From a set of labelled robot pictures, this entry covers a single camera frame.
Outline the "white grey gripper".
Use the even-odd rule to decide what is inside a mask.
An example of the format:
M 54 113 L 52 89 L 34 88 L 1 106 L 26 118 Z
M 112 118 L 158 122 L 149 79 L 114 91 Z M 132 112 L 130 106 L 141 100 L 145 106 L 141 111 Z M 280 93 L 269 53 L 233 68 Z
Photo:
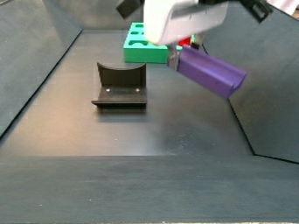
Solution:
M 213 5 L 200 0 L 144 0 L 144 38 L 156 46 L 166 46 L 166 65 L 177 69 L 178 52 L 169 45 L 192 34 L 221 25 L 228 2 Z

